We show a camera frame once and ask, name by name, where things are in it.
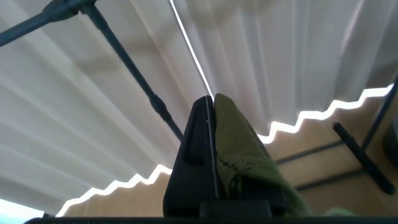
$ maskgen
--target ceiling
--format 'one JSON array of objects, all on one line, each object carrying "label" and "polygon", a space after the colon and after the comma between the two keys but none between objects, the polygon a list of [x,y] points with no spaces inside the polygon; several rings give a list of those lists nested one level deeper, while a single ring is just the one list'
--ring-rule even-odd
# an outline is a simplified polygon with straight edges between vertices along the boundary
[{"label": "ceiling", "polygon": [[[0,30],[48,2],[0,1]],[[273,121],[294,126],[301,111],[387,86],[397,65],[394,0],[96,5],[182,131],[193,102],[209,91],[231,97],[268,136]],[[1,47],[0,102],[1,197],[49,213],[92,187],[172,167],[178,151],[84,15]]]}]

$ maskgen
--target green fabric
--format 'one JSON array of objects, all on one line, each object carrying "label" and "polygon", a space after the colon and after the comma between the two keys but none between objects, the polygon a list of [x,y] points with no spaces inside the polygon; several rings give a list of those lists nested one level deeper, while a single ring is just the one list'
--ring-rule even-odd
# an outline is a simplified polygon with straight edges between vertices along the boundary
[{"label": "green fabric", "polygon": [[267,185],[280,186],[289,206],[285,216],[307,216],[312,212],[299,193],[282,177],[252,126],[233,100],[222,94],[215,98],[217,168],[227,197],[247,176]]}]

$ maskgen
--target tan wall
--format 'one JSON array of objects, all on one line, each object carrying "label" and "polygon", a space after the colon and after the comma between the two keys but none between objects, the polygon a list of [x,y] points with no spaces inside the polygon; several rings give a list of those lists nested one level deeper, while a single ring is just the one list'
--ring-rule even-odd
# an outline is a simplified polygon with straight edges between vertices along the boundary
[{"label": "tan wall", "polygon": [[[306,151],[316,146],[339,140],[332,123],[339,121],[361,142],[370,127],[381,98],[367,100],[356,110],[338,110],[324,121],[307,120],[296,134],[279,133],[275,141],[266,145],[270,155],[278,160]],[[398,186],[398,171],[384,157],[381,139],[392,117],[398,113],[395,100],[374,141],[369,155]],[[359,162],[345,146],[329,149],[299,160],[283,164],[280,171],[294,186],[318,180],[360,167]],[[66,216],[162,216],[162,200],[169,177],[162,175],[153,185],[139,184],[133,189],[117,189],[109,196],[95,196],[75,205]],[[353,177],[341,182],[301,192],[314,212],[323,213],[331,207],[345,207],[357,215],[398,215],[398,194],[390,196],[381,192],[368,175]]]}]

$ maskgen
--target black rod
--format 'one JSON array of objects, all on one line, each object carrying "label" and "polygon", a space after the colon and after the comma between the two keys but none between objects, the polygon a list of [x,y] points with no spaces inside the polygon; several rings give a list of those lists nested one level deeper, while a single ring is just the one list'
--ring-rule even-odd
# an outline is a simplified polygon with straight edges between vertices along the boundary
[{"label": "black rod", "polygon": [[371,128],[369,129],[368,133],[366,134],[365,140],[362,143],[361,149],[363,151],[366,151],[366,148],[368,148],[369,144],[371,143],[371,141],[374,137],[374,134],[376,133],[377,129],[379,128],[381,121],[385,117],[385,115],[392,103],[392,100],[394,99],[394,96],[396,95],[396,92],[398,90],[397,73],[395,74],[395,76],[396,76],[396,79],[394,81],[394,85],[392,86],[392,89],[388,93],[387,98],[384,101],[382,108],[380,109],[380,112],[377,114],[376,119],[374,120]]},{"label": "black rod", "polygon": [[360,148],[355,139],[348,134],[345,128],[340,123],[336,123],[333,125],[333,130],[335,130],[341,140],[346,143],[348,149],[350,149],[350,151],[354,154],[359,163],[361,163],[366,172],[372,177],[375,183],[377,183],[380,189],[386,194],[393,194],[396,191],[396,188],[381,172],[378,166],[375,165],[375,163],[373,163],[373,161]]},{"label": "black rod", "polygon": [[317,153],[317,152],[322,152],[324,150],[327,150],[327,149],[330,149],[330,148],[333,148],[333,147],[337,147],[337,146],[340,146],[340,145],[343,145],[343,144],[344,144],[344,142],[342,140],[331,142],[329,144],[318,146],[316,148],[307,150],[305,152],[301,152],[301,153],[298,153],[298,154],[295,154],[295,155],[292,155],[292,156],[285,157],[283,159],[280,159],[280,160],[276,161],[276,164],[281,165],[281,164],[284,164],[286,162],[294,161],[296,159],[300,159],[300,158],[312,155],[312,154]]},{"label": "black rod", "polygon": [[69,19],[78,14],[78,8],[96,0],[53,0],[41,13],[0,33],[0,47],[50,22]]},{"label": "black rod", "polygon": [[97,7],[94,4],[86,4],[82,7],[81,11],[87,14],[91,21],[93,21],[94,25],[102,32],[106,40],[112,46],[119,58],[123,61],[127,69],[130,71],[131,75],[133,75],[138,84],[149,97],[149,101],[154,107],[155,111],[170,126],[176,137],[181,141],[183,136],[182,132],[180,128],[175,124],[174,120],[171,117],[171,114],[167,111],[165,103],[153,92],[152,88],[149,86],[145,78],[142,76],[141,72],[131,60],[129,54],[126,52],[118,38],[109,28],[108,23],[106,22],[100,11],[97,9]]},{"label": "black rod", "polygon": [[334,182],[345,180],[350,177],[354,177],[354,176],[361,175],[361,174],[366,174],[365,170],[363,170],[363,169],[352,170],[352,171],[345,172],[344,174],[338,174],[338,175],[334,175],[331,177],[327,177],[325,179],[316,180],[316,181],[308,183],[308,184],[299,185],[298,187],[296,187],[296,190],[307,190],[307,189],[311,189],[314,187],[319,187],[322,185],[331,184]]}]

